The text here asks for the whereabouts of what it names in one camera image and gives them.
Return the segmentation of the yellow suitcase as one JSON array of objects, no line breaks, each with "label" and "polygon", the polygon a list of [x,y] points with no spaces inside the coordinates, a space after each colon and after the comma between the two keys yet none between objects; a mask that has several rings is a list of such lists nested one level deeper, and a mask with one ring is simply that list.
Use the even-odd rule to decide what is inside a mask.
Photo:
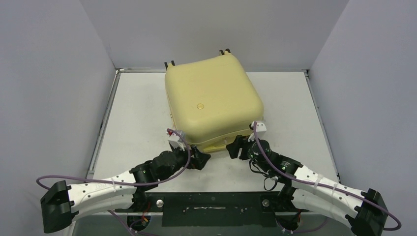
[{"label": "yellow suitcase", "polygon": [[197,62],[165,63],[165,91],[176,129],[201,152],[222,150],[264,118],[264,104],[230,49]]}]

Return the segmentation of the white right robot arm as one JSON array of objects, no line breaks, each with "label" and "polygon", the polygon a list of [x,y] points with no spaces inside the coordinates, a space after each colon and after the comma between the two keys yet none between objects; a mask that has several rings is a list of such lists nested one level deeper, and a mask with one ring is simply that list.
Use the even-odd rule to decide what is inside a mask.
[{"label": "white right robot arm", "polygon": [[347,226],[356,236],[380,236],[387,207],[373,189],[353,189],[324,177],[300,162],[270,149],[266,140],[238,135],[226,146],[232,159],[249,160],[268,178],[283,184],[278,205],[312,211]]}]

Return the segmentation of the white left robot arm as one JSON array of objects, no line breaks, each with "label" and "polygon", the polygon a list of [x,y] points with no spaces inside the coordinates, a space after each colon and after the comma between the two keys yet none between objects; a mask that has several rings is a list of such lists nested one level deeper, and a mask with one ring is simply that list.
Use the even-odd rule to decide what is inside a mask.
[{"label": "white left robot arm", "polygon": [[151,206],[146,191],[172,180],[184,168],[201,170],[210,158],[196,147],[171,148],[114,177],[80,184],[58,181],[40,200],[43,231],[55,233],[79,218],[108,210],[145,210]]}]

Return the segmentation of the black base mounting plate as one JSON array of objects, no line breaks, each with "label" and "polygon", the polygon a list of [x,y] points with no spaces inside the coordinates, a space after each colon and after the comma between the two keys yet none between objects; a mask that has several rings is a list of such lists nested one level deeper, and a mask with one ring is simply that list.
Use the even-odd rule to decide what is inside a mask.
[{"label": "black base mounting plate", "polygon": [[278,192],[146,192],[135,194],[127,213],[160,213],[163,227],[228,227],[277,223],[295,229],[301,210]]}]

